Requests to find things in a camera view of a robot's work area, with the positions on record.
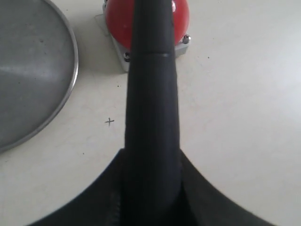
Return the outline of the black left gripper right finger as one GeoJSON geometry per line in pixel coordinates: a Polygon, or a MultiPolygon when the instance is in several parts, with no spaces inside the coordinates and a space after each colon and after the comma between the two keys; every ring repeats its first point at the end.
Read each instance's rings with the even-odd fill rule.
{"type": "Polygon", "coordinates": [[[189,212],[197,226],[271,226],[272,224],[237,205],[193,166],[184,153],[182,188],[189,212]]]}

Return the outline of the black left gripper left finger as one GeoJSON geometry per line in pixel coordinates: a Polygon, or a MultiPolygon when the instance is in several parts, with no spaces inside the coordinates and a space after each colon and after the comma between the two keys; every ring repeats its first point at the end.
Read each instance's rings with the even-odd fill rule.
{"type": "Polygon", "coordinates": [[[80,195],[31,226],[119,226],[121,149],[104,172],[80,195]]]}

